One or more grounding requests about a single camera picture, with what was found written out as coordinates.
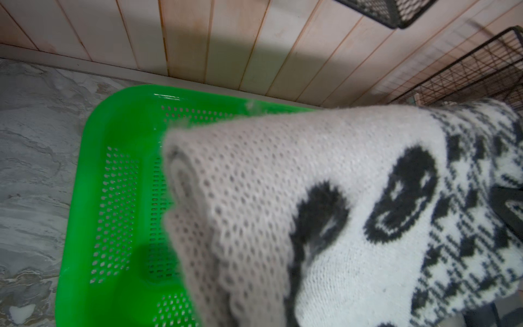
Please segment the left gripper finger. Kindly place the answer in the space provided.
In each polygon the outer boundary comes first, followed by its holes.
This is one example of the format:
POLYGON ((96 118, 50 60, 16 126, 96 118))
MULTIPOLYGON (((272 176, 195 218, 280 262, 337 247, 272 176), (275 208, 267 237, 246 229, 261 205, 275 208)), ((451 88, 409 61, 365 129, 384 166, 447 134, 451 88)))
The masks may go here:
POLYGON ((522 189, 493 187, 490 206, 506 227, 522 241, 522 218, 509 208, 509 203, 522 202, 522 189))

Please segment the smiley houndstooth knit scarf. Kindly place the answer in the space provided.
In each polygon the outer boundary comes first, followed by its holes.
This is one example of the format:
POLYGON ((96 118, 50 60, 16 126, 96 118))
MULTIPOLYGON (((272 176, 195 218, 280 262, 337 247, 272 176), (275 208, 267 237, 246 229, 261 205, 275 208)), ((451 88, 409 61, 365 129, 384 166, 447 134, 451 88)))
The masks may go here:
POLYGON ((494 99, 169 129, 163 223, 203 326, 436 326, 515 294, 522 117, 494 99))

